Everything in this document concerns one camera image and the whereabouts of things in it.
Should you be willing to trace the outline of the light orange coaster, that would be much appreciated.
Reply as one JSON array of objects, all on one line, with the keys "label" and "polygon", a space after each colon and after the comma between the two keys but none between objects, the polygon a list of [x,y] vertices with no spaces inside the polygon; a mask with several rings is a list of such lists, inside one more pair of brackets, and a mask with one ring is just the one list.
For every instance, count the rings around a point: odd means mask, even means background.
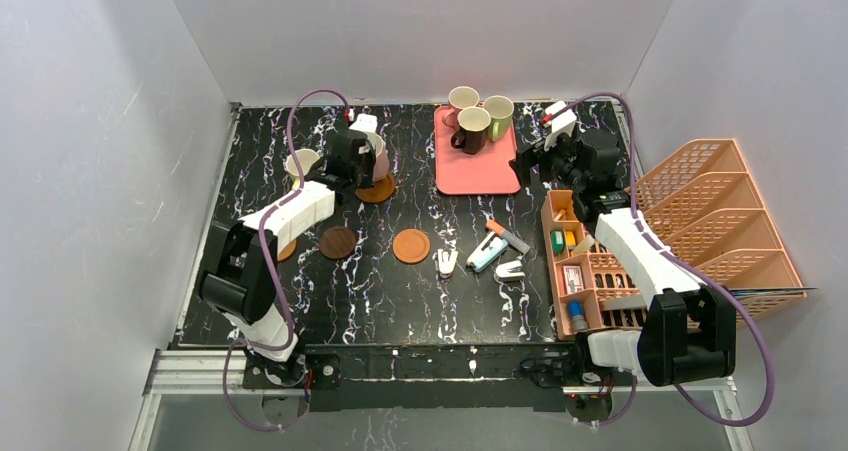
[{"label": "light orange coaster", "polygon": [[392,251],[400,262],[416,264],[429,256],[430,240],[421,230],[404,229],[395,236]]}]

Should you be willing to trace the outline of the green mug front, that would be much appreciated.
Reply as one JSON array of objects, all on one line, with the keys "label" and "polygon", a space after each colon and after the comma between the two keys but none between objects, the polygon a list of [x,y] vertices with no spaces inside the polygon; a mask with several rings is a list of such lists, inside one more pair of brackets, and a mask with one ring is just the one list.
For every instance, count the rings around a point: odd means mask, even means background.
[{"label": "green mug front", "polygon": [[308,175],[311,168],[319,162],[321,156],[313,149],[298,149],[285,161],[285,170],[291,179],[292,187],[297,188],[300,177]]}]

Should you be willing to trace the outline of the pink tray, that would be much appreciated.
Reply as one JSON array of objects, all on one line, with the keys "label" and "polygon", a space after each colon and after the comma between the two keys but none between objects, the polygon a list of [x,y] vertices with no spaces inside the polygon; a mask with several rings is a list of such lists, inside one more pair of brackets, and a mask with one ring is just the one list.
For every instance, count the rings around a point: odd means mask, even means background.
[{"label": "pink tray", "polygon": [[516,156],[514,127],[504,138],[490,142],[468,155],[451,146],[452,128],[443,118],[452,110],[440,106],[434,112],[435,177],[437,189],[445,195],[512,195],[520,183],[509,162]]}]

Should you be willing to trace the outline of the brown saucer coaster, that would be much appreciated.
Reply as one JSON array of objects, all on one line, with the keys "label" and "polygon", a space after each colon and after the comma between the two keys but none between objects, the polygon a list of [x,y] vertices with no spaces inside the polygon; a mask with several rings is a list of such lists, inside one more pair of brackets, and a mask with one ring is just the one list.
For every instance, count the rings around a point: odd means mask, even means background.
[{"label": "brown saucer coaster", "polygon": [[395,177],[389,173],[371,188],[356,189],[355,195],[364,203],[379,204],[390,199],[395,190]]}]

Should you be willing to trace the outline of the orange wooden coaster front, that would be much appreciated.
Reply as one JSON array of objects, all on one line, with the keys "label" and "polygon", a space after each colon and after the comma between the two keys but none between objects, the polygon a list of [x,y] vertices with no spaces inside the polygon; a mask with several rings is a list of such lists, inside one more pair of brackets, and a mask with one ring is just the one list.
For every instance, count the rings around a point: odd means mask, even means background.
[{"label": "orange wooden coaster front", "polygon": [[297,239],[293,239],[286,246],[281,248],[277,254],[277,262],[284,262],[289,259],[297,249]]}]

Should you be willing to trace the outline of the dark brown coaster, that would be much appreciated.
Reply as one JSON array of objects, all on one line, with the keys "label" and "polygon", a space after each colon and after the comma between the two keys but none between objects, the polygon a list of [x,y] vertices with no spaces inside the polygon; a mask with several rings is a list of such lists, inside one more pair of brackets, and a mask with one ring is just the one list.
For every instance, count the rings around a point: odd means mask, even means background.
[{"label": "dark brown coaster", "polygon": [[345,226],[327,228],[320,236],[320,253],[330,260],[341,260],[350,256],[357,245],[357,235]]}]

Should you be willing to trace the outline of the dark brown mug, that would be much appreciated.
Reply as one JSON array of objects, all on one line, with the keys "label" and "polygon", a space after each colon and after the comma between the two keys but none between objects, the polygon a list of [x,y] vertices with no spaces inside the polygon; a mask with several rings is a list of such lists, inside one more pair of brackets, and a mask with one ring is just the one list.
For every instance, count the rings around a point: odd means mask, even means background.
[{"label": "dark brown mug", "polygon": [[458,113],[457,124],[458,130],[451,137],[452,148],[468,155],[479,153],[487,139],[490,113],[483,107],[468,107]]}]

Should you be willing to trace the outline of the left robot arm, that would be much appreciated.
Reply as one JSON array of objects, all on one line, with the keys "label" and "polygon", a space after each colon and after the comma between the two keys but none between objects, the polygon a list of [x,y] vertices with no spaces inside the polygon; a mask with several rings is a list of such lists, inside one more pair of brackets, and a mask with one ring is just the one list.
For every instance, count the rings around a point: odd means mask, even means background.
[{"label": "left robot arm", "polygon": [[283,363],[297,336],[277,270],[280,251],[335,213],[344,192],[373,183],[376,148],[368,134],[343,129],[297,187],[233,224],[211,223],[195,294],[240,330],[258,354]]}]

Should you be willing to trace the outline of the pink mug front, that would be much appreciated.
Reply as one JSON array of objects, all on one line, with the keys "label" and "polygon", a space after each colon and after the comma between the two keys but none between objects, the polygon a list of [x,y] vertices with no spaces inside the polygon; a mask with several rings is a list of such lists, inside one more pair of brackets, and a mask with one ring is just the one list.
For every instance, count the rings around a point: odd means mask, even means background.
[{"label": "pink mug front", "polygon": [[375,151],[375,164],[372,172],[374,182],[384,179],[389,173],[389,157],[385,140],[377,133],[369,133],[368,140]]}]

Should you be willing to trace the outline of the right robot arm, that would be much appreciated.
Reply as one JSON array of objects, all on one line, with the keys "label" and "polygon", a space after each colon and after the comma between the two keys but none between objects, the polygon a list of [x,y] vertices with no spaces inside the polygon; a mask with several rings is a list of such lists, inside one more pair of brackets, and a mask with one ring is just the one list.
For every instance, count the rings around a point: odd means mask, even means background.
[{"label": "right robot arm", "polygon": [[609,251],[641,294],[640,330],[581,331],[576,343],[591,370],[615,368],[655,386],[725,377],[735,369],[736,311],[718,285],[674,263],[617,176],[621,151],[604,132],[560,134],[517,153],[519,183],[558,181],[572,192],[578,221]]}]

